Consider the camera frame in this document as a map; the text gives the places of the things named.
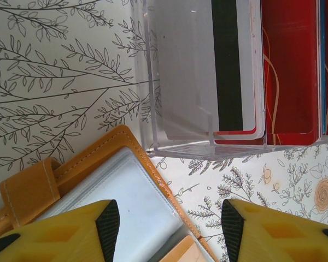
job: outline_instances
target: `orange leather card holder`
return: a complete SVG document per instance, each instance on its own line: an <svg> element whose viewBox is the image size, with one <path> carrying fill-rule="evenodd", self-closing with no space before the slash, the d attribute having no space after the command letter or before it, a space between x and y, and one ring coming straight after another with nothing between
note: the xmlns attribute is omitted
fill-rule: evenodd
<svg viewBox="0 0 328 262"><path fill-rule="evenodd" d="M127 126L114 128L62 165L50 157L1 182L4 207L0 210L0 236L34 221L123 147L133 151L194 236L213 259L218 261Z"/></svg>

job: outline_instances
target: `yellow plastic piece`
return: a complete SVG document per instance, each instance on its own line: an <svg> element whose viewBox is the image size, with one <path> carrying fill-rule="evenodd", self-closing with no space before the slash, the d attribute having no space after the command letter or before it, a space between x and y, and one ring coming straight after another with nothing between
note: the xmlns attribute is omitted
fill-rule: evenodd
<svg viewBox="0 0 328 262"><path fill-rule="evenodd" d="M238 262L328 262L328 225L241 200L245 219Z"/></svg>
<svg viewBox="0 0 328 262"><path fill-rule="evenodd" d="M0 262L104 261L95 220L110 200L99 201L7 232L20 237L0 252Z"/></svg>

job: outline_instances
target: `yellow object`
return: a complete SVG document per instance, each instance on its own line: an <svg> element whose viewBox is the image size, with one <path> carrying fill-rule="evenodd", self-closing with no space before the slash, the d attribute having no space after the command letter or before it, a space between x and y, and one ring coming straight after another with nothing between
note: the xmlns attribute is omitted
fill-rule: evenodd
<svg viewBox="0 0 328 262"><path fill-rule="evenodd" d="M99 201L4 234L20 236L0 262L113 261L119 224L116 201Z"/></svg>
<svg viewBox="0 0 328 262"><path fill-rule="evenodd" d="M328 262L328 225L241 200L225 200L230 262Z"/></svg>

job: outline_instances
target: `leather wallet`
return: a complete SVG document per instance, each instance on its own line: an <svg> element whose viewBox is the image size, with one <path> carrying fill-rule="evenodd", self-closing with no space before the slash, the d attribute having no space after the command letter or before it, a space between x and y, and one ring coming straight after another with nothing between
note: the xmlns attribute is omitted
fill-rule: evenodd
<svg viewBox="0 0 328 262"><path fill-rule="evenodd" d="M4 207L0 210L0 236L12 228L38 219L41 215L42 218L49 217L97 201L92 195L97 188L102 189L99 192L111 194L111 189L117 185L124 188L123 194L129 195L131 192L136 194L135 189L130 190L131 186L138 185L142 189L145 184L147 191L142 198L151 199L151 201L146 201L145 205L142 205L144 199L134 199L134 203L131 205L137 203L138 208L129 210L129 212L132 211L134 216L141 216L143 213L140 210L147 212L146 217L143 217L145 221L143 228L140 228L144 233L139 231L141 236L146 235L146 245L151 244L154 247L153 250L157 252L158 249L162 249L163 243L165 243L164 246L175 246L170 243L172 235L176 235L176 237L177 235L191 235L209 260L218 261L126 126L114 128L63 165L53 158L47 158L1 182L0 191ZM118 201L119 198L123 198L122 193L118 192L117 195L114 195L116 190L113 191L114 199ZM161 211L155 209L159 202L163 207ZM150 232L153 230L159 238L152 238L154 240L151 241L154 234L151 236ZM143 253L134 253L134 255L143 256ZM148 258L161 258L165 254L148 253L146 255Z"/></svg>

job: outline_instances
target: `leather strap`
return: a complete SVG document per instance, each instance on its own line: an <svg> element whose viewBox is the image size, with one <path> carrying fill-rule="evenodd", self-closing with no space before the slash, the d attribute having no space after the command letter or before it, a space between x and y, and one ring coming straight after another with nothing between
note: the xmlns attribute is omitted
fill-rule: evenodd
<svg viewBox="0 0 328 262"><path fill-rule="evenodd" d="M40 177L41 180L45 179L47 181L46 176L43 177L45 174L45 169L43 170L42 167L45 166L47 171L47 176L51 178L53 175L54 181L51 182L52 190L55 192L55 188L57 188L58 193L56 193L54 196L56 197L56 200L59 199L59 197L63 197L66 195L70 190L72 190L79 182L81 182L85 177L87 177L90 173L92 173L94 170L96 170L102 163L107 161L110 157L112 157L117 151L123 147L129 147L133 153L136 155L136 157L141 162L142 166L145 168L148 174L151 175L153 181L157 184L158 188L161 190L161 192L165 195L166 198L174 205L174 207L177 209L178 213L180 214L181 218L185 222L185 224L191 229L191 231L194 233L196 238L199 239L201 244L206 248L208 253L214 258L215 261L218 261L216 256L213 254L211 249L209 248L208 244L205 242L205 240L202 238L202 236L199 234L197 229L194 227L194 225L191 223L185 212L182 210L180 205L176 202L175 198L172 195L171 190L167 186L166 182L163 180L163 178L160 176L156 168L153 166L153 163L150 161L136 138L133 136L131 131L127 126L118 126L114 128L112 131L107 133L104 137L96 141L94 144L77 154L75 157L73 157L68 162L64 163L63 165L59 166L58 168L54 169L56 167L56 162L43 162L44 164L41 164L41 162L37 163L36 165L17 173L16 177L12 181L17 181L17 178L20 178L20 176L24 176L24 174L30 174L32 177ZM5 196L5 181L2 182L0 188L1 193L5 202L5 208L0 210L0 235L4 234L8 230L12 229L13 226L22 226L26 223L32 222L35 218L37 218L41 213L46 210L49 206L53 204L54 201L51 200L52 192L49 190L46 184L44 183L44 190L45 193L41 193L42 196L44 196L44 204L42 207L40 207L41 202L37 202L37 200L32 199L32 197L25 197L24 202L20 202L21 200L14 201L13 197L11 197L11 193L14 194L14 197L16 196L19 198L20 194L28 196L29 194L25 194L24 190L29 190L29 192L34 190L34 186L29 182L29 180L26 180L26 183L21 183L21 186L23 186L24 189L19 189L18 187L14 187L14 184L12 184L9 188L9 195ZM33 208L32 210L26 209L20 206L21 205L28 205L30 208Z"/></svg>

